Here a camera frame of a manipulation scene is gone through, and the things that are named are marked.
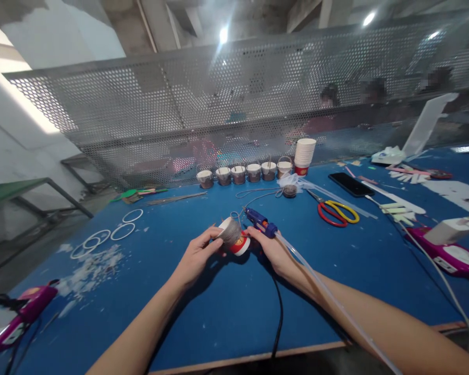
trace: ceiling light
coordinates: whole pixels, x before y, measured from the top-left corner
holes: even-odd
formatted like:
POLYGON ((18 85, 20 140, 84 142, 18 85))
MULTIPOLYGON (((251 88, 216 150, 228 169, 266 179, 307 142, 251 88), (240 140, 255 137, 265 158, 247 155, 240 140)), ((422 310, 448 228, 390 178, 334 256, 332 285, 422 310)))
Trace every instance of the ceiling light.
POLYGON ((434 33, 432 33, 432 34, 429 36, 429 38, 428 38, 428 39, 429 39, 429 40, 431 40, 431 39, 433 39, 433 38, 437 37, 437 36, 439 35, 439 33, 440 33, 440 32, 441 32, 441 31, 439 31, 439 30, 438 30, 438 31, 435 31, 434 33))
POLYGON ((363 26, 367 26, 372 22, 375 18, 375 12, 370 13, 368 16, 366 16, 365 20, 363 21, 363 26))
POLYGON ((223 27, 220 30, 219 39, 220 39, 221 44, 224 44, 228 41, 228 28, 227 27, 223 27))

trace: person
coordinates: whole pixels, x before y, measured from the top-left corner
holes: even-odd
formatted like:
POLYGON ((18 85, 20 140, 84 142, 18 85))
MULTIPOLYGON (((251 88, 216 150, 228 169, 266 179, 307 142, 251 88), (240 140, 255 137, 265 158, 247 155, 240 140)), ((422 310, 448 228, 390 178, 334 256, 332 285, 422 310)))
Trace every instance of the person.
MULTIPOLYGON (((156 344, 174 308, 200 276, 207 260, 221 247, 222 239, 210 242, 220 232, 219 228, 210 227, 189 243, 170 279, 90 368, 88 375, 142 375, 147 372, 156 344)), ((319 304, 358 344, 374 354, 286 246, 277 239, 267 238, 253 227, 249 227, 247 232, 260 243, 280 277, 319 304)), ((439 332, 368 294, 322 274, 319 276, 403 374, 469 374, 469 354, 439 332)))

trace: metal mesh fence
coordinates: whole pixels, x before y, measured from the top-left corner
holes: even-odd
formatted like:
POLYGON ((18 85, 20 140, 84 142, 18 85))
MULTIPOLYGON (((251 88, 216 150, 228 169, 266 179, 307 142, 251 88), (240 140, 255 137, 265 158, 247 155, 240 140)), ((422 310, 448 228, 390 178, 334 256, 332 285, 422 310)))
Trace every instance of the metal mesh fence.
POLYGON ((318 140, 314 164, 404 142, 420 110, 410 102, 439 68, 451 69, 440 93, 469 87, 468 14, 5 76, 126 190, 292 156, 303 136, 318 140))

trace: smartphone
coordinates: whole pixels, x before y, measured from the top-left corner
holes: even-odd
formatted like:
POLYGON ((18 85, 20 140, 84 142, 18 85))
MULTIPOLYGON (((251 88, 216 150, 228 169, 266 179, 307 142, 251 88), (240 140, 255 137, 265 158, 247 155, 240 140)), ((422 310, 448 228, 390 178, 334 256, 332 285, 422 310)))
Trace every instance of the smartphone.
POLYGON ((374 195, 375 192, 369 187, 363 185, 360 181, 355 180, 350 175, 345 173, 332 173, 328 175, 330 179, 339 184, 344 190, 355 197, 362 197, 365 195, 374 195))

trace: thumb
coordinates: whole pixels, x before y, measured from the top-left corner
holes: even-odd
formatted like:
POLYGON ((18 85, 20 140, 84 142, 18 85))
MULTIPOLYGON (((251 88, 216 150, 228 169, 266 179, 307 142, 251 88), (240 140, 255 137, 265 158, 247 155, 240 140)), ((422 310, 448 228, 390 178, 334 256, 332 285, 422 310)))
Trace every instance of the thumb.
POLYGON ((255 229, 254 227, 248 227, 246 229, 246 232, 248 232, 248 234, 255 238, 257 241, 259 241, 259 243, 261 245, 264 245, 264 244, 268 244, 269 242, 269 238, 266 237, 266 235, 262 232, 259 232, 259 230, 255 229))
POLYGON ((210 255, 219 250, 223 243, 224 241, 221 238, 213 240, 203 249, 203 253, 206 255, 207 258, 209 258, 210 255))

